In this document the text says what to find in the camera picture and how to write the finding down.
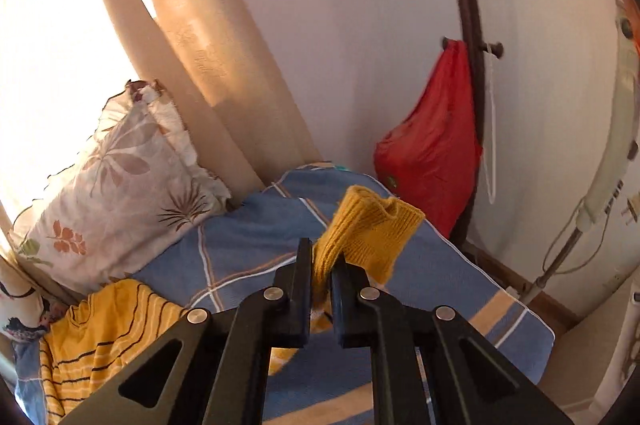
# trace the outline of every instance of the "yellow knit sock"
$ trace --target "yellow knit sock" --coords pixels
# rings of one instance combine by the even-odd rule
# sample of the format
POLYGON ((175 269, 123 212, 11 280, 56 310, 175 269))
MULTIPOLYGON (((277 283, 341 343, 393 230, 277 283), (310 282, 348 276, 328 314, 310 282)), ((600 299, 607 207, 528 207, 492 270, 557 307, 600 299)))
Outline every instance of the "yellow knit sock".
MULTIPOLYGON (((345 261, 363 267, 380 284, 386 283, 396 258, 414 235, 424 214, 398 198, 382 199, 364 186, 350 186, 331 224, 314 246, 312 303, 326 308, 327 281, 341 253, 345 261)), ((311 332, 326 329, 323 313, 315 311, 311 332)), ((295 349, 271 351, 269 374, 277 373, 295 349)))

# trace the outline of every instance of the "wooden coat rack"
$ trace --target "wooden coat rack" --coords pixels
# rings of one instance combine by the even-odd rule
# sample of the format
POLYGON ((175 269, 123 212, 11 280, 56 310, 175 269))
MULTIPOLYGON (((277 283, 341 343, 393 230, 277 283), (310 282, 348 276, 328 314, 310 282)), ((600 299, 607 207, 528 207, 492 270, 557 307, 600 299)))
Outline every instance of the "wooden coat rack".
MULTIPOLYGON (((480 22, 480 11, 478 0, 458 0, 460 9, 460 25, 462 26, 462 39, 468 49, 469 68, 471 70, 471 85, 474 96, 474 117, 476 119, 476 137, 478 143, 482 145, 484 139, 484 55, 483 51, 491 52, 501 58, 504 54, 504 47, 501 43, 487 44, 482 39, 482 24, 480 22)), ((448 40, 442 39, 443 48, 448 40)), ((458 218, 456 225, 451 231, 450 241, 460 247, 466 241, 466 234, 471 222, 471 213, 476 200, 476 189, 478 188, 478 170, 476 170, 476 186, 474 193, 469 199, 465 210, 458 218)))

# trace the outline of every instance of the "bed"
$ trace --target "bed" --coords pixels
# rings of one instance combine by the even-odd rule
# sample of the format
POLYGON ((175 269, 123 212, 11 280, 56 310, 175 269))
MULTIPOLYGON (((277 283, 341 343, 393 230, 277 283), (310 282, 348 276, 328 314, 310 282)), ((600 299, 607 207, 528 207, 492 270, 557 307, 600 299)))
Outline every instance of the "bed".
MULTIPOLYGON (((232 308, 268 286, 278 267, 294 261, 301 237, 317 239, 322 234, 350 185, 390 195, 375 179, 330 164, 291 170, 262 193, 246 198, 237 210, 193 228, 133 277, 187 308, 211 312, 232 308)), ((481 315, 497 297, 508 300, 485 334, 529 379, 537 383, 542 377, 554 342, 551 329, 471 264, 428 221, 404 248, 385 289, 421 309, 452 306, 467 320, 481 315)), ((15 395, 31 420, 44 425, 38 349, 38 342, 17 344, 15 395)), ((366 350, 340 349, 331 331, 312 335, 310 343, 270 377, 264 419, 278 425, 370 423, 369 382, 366 350), (309 373, 314 373, 312 381, 309 373)))

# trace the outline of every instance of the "floral pillowcase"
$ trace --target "floral pillowcase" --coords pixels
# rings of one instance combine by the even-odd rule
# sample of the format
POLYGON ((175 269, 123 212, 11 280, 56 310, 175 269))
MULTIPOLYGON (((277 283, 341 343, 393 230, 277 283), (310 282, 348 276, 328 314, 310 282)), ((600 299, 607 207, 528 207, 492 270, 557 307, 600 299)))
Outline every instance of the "floral pillowcase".
POLYGON ((15 235, 30 228, 17 258, 36 281, 44 274, 79 294, 98 291, 225 211, 230 194, 197 166, 172 102, 128 86, 108 102, 76 164, 50 178, 46 199, 14 225, 15 235))

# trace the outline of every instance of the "coat rack hook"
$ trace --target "coat rack hook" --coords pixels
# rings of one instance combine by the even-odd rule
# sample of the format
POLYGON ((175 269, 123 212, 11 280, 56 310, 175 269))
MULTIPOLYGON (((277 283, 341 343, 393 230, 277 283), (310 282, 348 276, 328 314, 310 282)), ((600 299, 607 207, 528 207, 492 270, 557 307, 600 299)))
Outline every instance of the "coat rack hook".
MULTIPOLYGON (((448 43, 449 43, 449 39, 447 39, 447 37, 442 37, 443 50, 447 49, 448 43)), ((491 48, 492 55, 495 55, 496 58, 502 58, 502 56, 504 55, 504 46, 502 45, 501 42, 496 42, 495 44, 487 44, 486 42, 483 42, 480 45, 479 49, 481 49, 485 53, 488 53, 489 48, 491 48)))

